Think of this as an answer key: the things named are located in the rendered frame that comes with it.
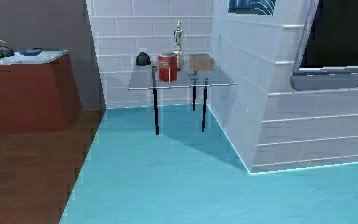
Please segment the red cylindrical canister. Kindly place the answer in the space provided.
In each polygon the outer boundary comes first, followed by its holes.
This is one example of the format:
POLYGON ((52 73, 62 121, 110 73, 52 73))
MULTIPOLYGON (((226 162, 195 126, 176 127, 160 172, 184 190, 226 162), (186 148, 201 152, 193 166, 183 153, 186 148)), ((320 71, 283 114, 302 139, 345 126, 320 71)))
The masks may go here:
POLYGON ((157 56, 160 81, 177 80, 177 56, 175 53, 160 53, 157 56))

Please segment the black kettle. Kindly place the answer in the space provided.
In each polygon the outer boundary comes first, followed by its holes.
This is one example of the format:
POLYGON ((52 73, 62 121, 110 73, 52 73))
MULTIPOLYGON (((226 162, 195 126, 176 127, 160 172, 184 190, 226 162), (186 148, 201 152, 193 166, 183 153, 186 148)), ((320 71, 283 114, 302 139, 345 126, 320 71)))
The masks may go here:
POLYGON ((6 42, 3 40, 0 40, 0 59, 5 57, 11 57, 14 56, 15 52, 6 46, 6 42))

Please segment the dark blue flat object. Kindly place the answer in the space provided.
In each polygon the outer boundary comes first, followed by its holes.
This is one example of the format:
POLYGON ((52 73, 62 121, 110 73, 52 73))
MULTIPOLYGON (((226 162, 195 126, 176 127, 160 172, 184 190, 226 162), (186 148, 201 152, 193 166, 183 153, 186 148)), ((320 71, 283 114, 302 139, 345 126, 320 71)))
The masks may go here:
POLYGON ((42 51, 43 51, 42 48, 31 48, 31 49, 22 49, 19 51, 19 53, 24 56, 37 56, 42 51))

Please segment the small black rounded object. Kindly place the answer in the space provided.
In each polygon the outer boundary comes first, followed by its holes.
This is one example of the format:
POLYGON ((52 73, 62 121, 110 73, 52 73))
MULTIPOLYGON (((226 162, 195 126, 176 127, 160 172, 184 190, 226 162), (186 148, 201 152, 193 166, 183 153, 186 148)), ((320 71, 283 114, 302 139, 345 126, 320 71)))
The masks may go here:
POLYGON ((136 57, 137 66, 146 66, 151 64, 150 56, 145 52, 140 52, 136 57))

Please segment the glass table with black legs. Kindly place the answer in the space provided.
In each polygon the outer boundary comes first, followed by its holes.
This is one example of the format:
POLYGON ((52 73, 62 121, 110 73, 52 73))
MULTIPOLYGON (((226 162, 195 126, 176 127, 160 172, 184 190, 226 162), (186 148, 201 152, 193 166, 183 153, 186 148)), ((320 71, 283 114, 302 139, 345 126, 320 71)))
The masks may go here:
POLYGON ((159 68, 156 65, 137 66, 131 75, 129 90, 152 91, 153 110, 155 122, 155 134, 160 134, 159 110, 158 110, 158 91, 176 88, 190 88, 192 90, 192 109, 195 109, 197 89, 203 89, 203 107, 201 131, 205 131, 208 89, 211 87, 233 86, 236 82, 227 75, 219 66, 214 66, 208 71, 195 71, 185 66, 178 72, 178 77, 174 81, 160 81, 159 68))

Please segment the blue framed wall picture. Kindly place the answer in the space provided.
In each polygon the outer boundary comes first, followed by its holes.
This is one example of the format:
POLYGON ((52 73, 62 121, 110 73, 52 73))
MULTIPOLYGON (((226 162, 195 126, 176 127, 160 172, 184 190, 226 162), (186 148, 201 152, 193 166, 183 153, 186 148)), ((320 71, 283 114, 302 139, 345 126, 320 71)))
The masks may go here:
POLYGON ((229 13, 272 16, 276 0, 229 0, 229 13))

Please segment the red-brown counter with pale top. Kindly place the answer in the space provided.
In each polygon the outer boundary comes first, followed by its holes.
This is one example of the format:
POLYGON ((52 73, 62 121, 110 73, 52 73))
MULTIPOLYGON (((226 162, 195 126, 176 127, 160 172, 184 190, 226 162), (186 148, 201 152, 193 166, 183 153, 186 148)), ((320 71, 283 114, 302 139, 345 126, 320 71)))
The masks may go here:
POLYGON ((0 64, 0 134, 64 130, 82 112, 69 54, 0 64))

